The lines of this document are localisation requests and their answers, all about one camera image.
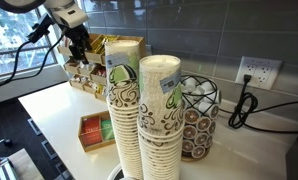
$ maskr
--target window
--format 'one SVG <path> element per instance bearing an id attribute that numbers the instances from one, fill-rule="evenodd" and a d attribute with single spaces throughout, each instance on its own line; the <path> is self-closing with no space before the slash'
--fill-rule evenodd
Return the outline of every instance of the window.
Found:
<path id="1" fill-rule="evenodd" d="M 0 9 L 0 75 L 13 71 L 18 47 L 26 42 L 32 32 L 31 26 L 39 20 L 39 14 L 32 10 L 25 14 L 13 14 Z M 35 44 L 22 48 L 18 59 L 18 71 L 40 67 L 50 47 L 43 37 Z M 49 54 L 46 65 L 56 63 L 54 55 Z"/>

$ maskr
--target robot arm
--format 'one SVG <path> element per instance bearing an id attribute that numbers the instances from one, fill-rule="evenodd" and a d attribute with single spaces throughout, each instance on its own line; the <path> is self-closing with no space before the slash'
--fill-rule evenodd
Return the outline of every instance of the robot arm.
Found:
<path id="1" fill-rule="evenodd" d="M 74 0 L 0 0 L 0 8 L 13 13 L 26 13 L 42 4 L 54 23 L 62 30 L 66 29 L 65 36 L 73 43 L 69 49 L 74 58 L 87 62 L 84 52 L 86 49 L 91 50 L 91 46 L 83 23 L 88 16 Z"/>

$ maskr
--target coffee pod holder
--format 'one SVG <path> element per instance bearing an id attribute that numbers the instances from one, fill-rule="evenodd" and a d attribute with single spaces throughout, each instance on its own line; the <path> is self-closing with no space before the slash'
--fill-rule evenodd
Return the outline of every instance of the coffee pod holder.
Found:
<path id="1" fill-rule="evenodd" d="M 201 76 L 181 77 L 183 118 L 182 161 L 206 157 L 212 147 L 221 91 L 210 79 Z"/>

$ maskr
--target gray tile wall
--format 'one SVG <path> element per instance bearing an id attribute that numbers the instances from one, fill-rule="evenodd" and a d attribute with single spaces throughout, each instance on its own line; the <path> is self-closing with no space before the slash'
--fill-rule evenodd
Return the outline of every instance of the gray tile wall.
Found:
<path id="1" fill-rule="evenodd" d="M 184 73 L 215 80 L 236 102 L 241 56 L 284 61 L 271 90 L 248 88 L 259 108 L 298 100 L 298 0 L 80 0 L 91 33 L 143 36 Z M 298 105 L 271 110 L 298 120 Z"/>

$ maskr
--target white countertop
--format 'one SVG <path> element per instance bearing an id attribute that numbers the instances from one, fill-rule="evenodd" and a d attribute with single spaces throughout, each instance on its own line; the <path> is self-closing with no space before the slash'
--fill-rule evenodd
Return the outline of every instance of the white countertop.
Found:
<path id="1" fill-rule="evenodd" d="M 106 180 L 119 164 L 115 145 L 85 153 L 78 139 L 80 117 L 107 110 L 106 104 L 92 94 L 63 83 L 19 100 L 75 179 Z M 272 119 L 273 124 L 298 128 L 292 121 L 267 114 L 254 118 L 263 117 Z M 227 119 L 219 115 L 214 143 L 206 158 L 182 162 L 180 179 L 286 179 L 285 153 L 296 136 L 231 130 Z"/>

